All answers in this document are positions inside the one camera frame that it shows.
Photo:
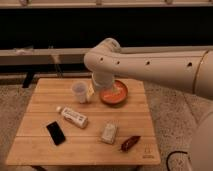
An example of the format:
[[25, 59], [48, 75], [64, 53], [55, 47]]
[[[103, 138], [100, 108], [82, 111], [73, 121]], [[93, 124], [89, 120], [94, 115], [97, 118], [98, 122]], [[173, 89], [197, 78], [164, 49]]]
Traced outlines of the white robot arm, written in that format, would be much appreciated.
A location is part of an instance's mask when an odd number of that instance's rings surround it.
[[[123, 53], [115, 39], [106, 38], [85, 53], [84, 64], [96, 90], [112, 86], [118, 75], [213, 101], [213, 49]], [[213, 171], [213, 104], [192, 137], [184, 171]]]

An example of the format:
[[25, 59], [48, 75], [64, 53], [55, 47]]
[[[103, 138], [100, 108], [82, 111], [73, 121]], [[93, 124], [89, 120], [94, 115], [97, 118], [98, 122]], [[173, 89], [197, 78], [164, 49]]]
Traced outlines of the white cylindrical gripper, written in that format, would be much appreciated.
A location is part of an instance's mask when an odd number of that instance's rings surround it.
[[114, 94], [119, 95], [122, 92], [122, 87], [117, 82], [114, 83], [114, 76], [112, 74], [94, 72], [92, 74], [92, 84], [89, 85], [87, 91], [87, 101], [91, 101], [94, 95], [94, 90], [99, 91], [111, 88], [112, 86]]

